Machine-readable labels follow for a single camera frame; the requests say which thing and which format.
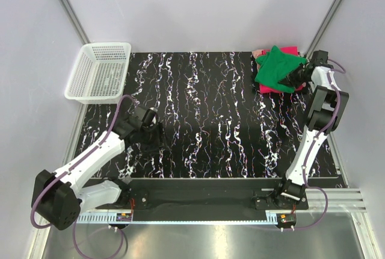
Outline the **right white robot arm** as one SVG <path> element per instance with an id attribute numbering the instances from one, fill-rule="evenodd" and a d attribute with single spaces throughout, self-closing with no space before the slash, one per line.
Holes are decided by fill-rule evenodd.
<path id="1" fill-rule="evenodd" d="M 288 210 L 305 198 L 307 179 L 316 155 L 327 137 L 338 127 L 350 98 L 336 83 L 336 72 L 346 73 L 343 67 L 335 69 L 328 52 L 315 51 L 305 66 L 288 74 L 281 83 L 299 86 L 312 83 L 314 90 L 305 110 L 303 136 L 289 169 L 274 189 L 272 202 L 279 209 Z"/>

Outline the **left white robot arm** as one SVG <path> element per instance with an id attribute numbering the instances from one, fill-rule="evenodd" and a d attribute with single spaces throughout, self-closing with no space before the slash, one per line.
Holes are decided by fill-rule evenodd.
<path id="1" fill-rule="evenodd" d="M 49 226 L 64 230 L 86 211 L 103 205 L 124 208 L 130 204 L 129 176 L 105 178 L 93 186 L 86 183 L 107 162 L 136 144 L 148 152 L 165 146 L 163 124 L 152 108 L 139 106 L 132 114 L 115 118 L 111 127 L 72 161 L 53 172 L 41 171 L 32 193 L 32 225 L 40 227 L 35 221 L 35 215 L 39 214 Z"/>

